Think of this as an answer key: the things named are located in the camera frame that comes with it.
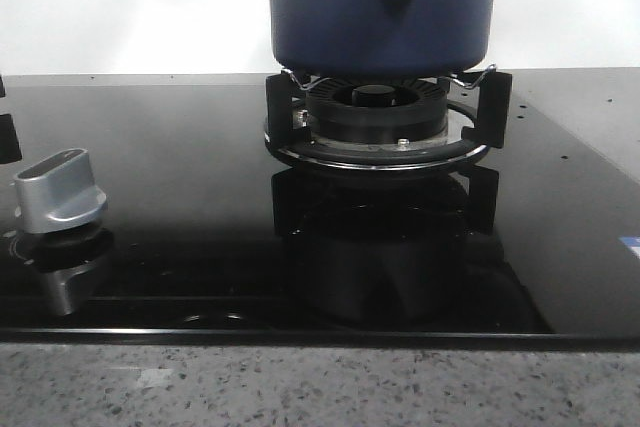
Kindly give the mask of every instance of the granite countertop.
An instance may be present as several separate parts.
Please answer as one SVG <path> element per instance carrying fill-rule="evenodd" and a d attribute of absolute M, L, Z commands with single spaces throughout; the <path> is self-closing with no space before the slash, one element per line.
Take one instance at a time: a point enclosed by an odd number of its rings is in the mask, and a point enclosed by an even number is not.
<path fill-rule="evenodd" d="M 640 355 L 0 345 L 1 426 L 636 425 Z"/>

